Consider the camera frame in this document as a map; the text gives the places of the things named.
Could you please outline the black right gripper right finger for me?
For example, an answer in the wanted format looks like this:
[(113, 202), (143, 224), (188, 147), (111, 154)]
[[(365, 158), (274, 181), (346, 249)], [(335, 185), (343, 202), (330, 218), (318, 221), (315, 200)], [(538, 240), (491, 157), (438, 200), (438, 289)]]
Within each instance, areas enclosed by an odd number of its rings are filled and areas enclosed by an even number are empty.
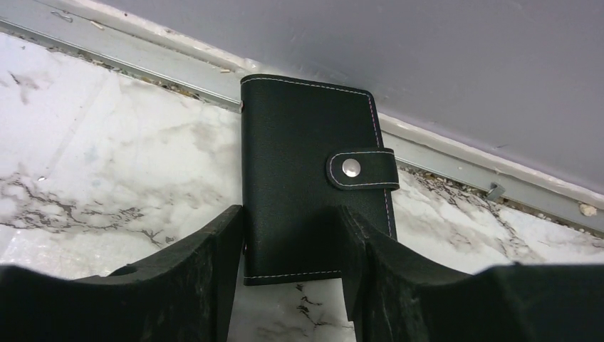
[(438, 264), (338, 208), (342, 284), (358, 341), (601, 341), (603, 266)]

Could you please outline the black leather card holder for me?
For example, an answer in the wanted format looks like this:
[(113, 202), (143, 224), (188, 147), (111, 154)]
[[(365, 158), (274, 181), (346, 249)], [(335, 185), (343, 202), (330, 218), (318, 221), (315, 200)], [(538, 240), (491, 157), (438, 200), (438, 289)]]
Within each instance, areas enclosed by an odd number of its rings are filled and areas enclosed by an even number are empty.
[(252, 74), (240, 96), (245, 285), (338, 278), (339, 206), (396, 238), (397, 163), (369, 91)]

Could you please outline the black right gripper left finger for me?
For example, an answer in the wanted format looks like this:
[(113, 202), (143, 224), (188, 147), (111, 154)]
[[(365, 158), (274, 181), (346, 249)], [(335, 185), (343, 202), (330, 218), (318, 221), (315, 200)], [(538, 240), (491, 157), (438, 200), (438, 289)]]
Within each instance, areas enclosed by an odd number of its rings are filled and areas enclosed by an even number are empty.
[(107, 276), (67, 280), (1, 267), (3, 341), (225, 341), (243, 242), (233, 205)]

